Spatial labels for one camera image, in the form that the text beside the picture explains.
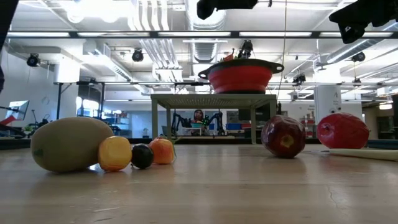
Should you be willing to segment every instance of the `red apple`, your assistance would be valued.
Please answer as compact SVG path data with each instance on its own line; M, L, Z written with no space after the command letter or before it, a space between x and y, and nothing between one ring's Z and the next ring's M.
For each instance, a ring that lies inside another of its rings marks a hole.
M319 141L330 149L361 149L368 143L368 127L349 113L331 114L319 122L317 129Z
M261 141L273 155L291 159L305 147L305 128L293 118L276 115L261 132Z

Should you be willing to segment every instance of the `table surface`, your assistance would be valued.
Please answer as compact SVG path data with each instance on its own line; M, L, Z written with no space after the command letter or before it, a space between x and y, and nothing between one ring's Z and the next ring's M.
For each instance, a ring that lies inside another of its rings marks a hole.
M152 94L150 98L164 108L169 105L176 109L250 109L268 103L276 105L276 95L265 94Z
M176 146L174 165L54 174L30 150L0 151L0 220L8 223L397 223L396 162L296 159L262 146Z

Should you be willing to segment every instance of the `cable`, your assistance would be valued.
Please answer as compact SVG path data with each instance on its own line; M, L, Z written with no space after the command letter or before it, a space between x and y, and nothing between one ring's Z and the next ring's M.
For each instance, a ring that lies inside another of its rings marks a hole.
M36 9L63 9L63 7L45 7L45 6L43 7L43 6L35 6L35 5L31 4L31 3L37 4L37 2L23 2L23 1L20 1L19 3L24 4L26 6L30 6L30 7L36 8Z
M282 65L284 66L285 64L285 50L286 50L286 30L287 30L287 0L285 0L285 35L284 35L284 50L282 54ZM282 86L282 80L284 78L284 72L280 74L280 82L279 82L279 88L278 88L278 95L276 96L276 100L279 98L279 92L280 92L280 87Z

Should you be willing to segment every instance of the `metal table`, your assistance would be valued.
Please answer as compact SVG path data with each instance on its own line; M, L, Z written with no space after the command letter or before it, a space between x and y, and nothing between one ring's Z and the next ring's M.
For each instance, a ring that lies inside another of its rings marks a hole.
M256 108L269 104L270 115L276 114L276 95L214 94L174 95L152 94L152 137L158 136L157 105L166 109L167 138L172 137L171 109L247 109L251 110L251 139L256 144Z

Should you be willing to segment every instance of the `computer monitor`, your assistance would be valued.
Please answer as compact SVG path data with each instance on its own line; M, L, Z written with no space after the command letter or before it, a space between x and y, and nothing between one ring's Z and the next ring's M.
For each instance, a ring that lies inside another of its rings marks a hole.
M242 110L240 109L238 112L238 119L240 121L250 121L250 110ZM256 121L268 121L270 120L271 115L269 113L269 104L264 105L256 109Z
M8 110L6 118L13 115L17 121L23 121L29 106L29 100L10 102L9 107L18 111Z

